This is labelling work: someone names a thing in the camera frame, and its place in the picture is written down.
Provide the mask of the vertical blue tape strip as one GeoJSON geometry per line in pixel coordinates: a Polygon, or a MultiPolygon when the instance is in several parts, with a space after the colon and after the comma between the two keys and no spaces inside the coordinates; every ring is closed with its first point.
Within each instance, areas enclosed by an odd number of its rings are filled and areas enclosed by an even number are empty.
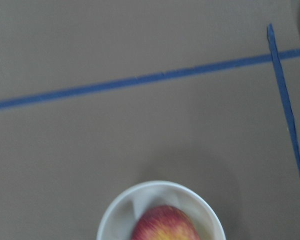
{"type": "Polygon", "coordinates": [[[267,40],[270,50],[270,55],[272,59],[273,70],[276,77],[276,82],[278,86],[278,91],[280,94],[280,99],[288,127],[288,132],[290,135],[290,140],[292,143],[292,148],[295,156],[295,161],[298,169],[298,174],[300,178],[300,146],[298,141],[298,135],[296,130],[295,116],[292,110],[291,100],[285,80],[284,70],[281,64],[281,59],[289,59],[294,57],[300,57],[300,48],[287,50],[284,52],[279,52],[276,44],[275,32],[273,25],[269,24],[267,26],[267,40]]]}

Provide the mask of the red yellow apple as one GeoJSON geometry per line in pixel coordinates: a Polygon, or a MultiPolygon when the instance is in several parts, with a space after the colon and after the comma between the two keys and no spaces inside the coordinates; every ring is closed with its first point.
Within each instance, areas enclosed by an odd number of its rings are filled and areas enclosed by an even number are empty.
{"type": "Polygon", "coordinates": [[[199,240],[191,219],[180,209],[160,205],[148,209],[136,223],[132,240],[199,240]]]}

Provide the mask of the long horizontal blue tape strip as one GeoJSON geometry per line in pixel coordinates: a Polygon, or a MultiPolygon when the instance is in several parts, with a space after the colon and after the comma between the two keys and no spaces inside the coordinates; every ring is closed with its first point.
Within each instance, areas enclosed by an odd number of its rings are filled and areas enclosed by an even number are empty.
{"type": "Polygon", "coordinates": [[[272,61],[272,55],[262,54],[257,56],[250,56],[244,58],[237,58],[232,60],[226,60],[221,62],[209,63],[204,65],[198,65],[194,67],[180,68],[176,70],[152,73],[142,76],[134,76],[116,80],[105,81],[101,83],[81,85],[70,88],[57,89],[53,91],[47,91],[42,93],[36,93],[25,96],[18,96],[9,99],[0,100],[0,110],[15,108],[18,106],[31,105],[36,103],[43,103],[48,101],[54,101],[58,99],[71,98],[80,95],[86,95],[90,93],[97,93],[102,91],[108,91],[112,89],[125,88],[130,86],[137,86],[142,84],[166,81],[176,78],[184,78],[194,75],[207,74],[217,71],[223,71],[228,69],[258,65],[268,63],[272,61]]]}

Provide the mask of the white round bowl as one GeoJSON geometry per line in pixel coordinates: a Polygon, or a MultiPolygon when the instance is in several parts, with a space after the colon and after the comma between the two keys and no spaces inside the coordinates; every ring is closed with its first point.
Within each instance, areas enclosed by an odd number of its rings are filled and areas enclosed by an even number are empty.
{"type": "Polygon", "coordinates": [[[204,199],[181,184],[163,180],[142,182],[119,194],[103,214],[96,238],[129,240],[141,216],[162,205],[183,211],[202,240],[226,239],[219,218],[204,199]]]}

